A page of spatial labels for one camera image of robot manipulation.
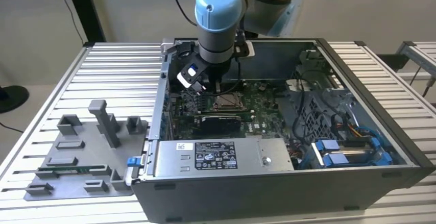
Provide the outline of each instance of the warning label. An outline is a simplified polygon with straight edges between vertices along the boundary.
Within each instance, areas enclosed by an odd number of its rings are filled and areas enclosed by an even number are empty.
[[[196,142],[196,169],[237,169],[235,142]]]

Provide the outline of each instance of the barcode sticker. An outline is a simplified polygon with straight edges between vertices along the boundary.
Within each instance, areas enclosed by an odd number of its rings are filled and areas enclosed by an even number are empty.
[[[193,143],[177,143],[176,150],[193,150]]]

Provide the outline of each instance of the circuit board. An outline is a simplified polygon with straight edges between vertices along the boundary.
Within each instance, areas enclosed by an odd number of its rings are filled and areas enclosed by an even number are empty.
[[[244,81],[235,92],[221,96],[197,96],[187,91],[172,94],[173,139],[289,139],[276,92],[276,85],[265,81]]]

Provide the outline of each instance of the floor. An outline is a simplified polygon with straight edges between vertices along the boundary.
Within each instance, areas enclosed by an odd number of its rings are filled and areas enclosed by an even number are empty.
[[[29,92],[29,98],[21,107],[8,113],[0,114],[0,122],[19,130],[25,130],[33,119],[48,95],[56,85],[29,85],[25,86]],[[0,163],[5,159],[21,133],[0,127]]]

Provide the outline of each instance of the slotted aluminum profile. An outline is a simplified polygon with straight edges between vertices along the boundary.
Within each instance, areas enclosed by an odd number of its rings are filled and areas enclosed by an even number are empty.
[[[416,146],[436,164],[436,111],[367,46],[331,42]],[[0,166],[0,222],[145,223],[136,197],[23,200],[24,188],[57,136],[63,114],[95,121],[87,111],[95,98],[108,102],[119,119],[141,116],[151,122],[161,69],[161,45],[96,43],[85,47]],[[227,223],[429,223],[436,220],[436,173],[412,188],[391,191],[365,211],[301,214],[231,220]]]

